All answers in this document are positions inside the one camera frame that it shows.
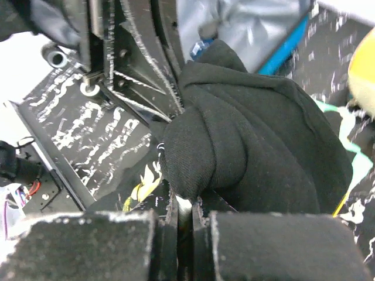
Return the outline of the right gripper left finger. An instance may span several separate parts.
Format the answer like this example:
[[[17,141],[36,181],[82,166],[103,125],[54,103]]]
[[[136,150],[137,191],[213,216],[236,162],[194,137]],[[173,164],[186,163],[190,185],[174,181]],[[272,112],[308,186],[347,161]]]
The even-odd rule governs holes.
[[[29,215],[1,246],[2,280],[176,280],[177,206]]]

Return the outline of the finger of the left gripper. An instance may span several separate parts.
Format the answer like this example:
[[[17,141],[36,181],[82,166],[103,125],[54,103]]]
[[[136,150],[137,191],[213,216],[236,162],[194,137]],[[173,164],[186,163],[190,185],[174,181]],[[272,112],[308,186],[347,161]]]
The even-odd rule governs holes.
[[[183,112],[176,1],[103,1],[104,82],[122,103],[170,122]]]

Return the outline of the blue fish-print suitcase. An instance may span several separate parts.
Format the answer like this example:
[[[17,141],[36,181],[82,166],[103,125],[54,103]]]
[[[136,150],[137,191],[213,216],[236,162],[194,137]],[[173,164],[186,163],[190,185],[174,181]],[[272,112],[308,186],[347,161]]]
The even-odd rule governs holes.
[[[304,37],[312,1],[177,1],[185,60],[220,39],[250,73],[273,75]]]

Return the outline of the black clothes pile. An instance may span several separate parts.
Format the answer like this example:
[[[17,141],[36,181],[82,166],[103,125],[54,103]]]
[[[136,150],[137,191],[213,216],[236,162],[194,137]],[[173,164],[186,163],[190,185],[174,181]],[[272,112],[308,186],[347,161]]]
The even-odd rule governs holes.
[[[183,114],[152,122],[150,151],[91,211],[132,208],[166,180],[196,201],[214,190],[237,211],[330,214],[352,178],[346,150],[294,81],[248,73],[221,40],[178,79]]]

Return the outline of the yellow plastic basket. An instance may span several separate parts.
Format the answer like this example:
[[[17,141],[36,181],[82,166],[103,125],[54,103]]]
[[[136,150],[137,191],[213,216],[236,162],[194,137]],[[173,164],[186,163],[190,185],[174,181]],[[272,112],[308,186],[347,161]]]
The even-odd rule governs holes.
[[[360,107],[374,119],[374,28],[357,46],[347,74],[349,105]]]

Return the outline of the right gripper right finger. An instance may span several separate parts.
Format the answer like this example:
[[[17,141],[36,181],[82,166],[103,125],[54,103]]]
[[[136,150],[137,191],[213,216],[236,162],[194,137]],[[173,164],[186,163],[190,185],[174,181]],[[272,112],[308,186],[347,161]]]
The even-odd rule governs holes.
[[[352,232],[329,215],[193,206],[194,280],[371,280]]]

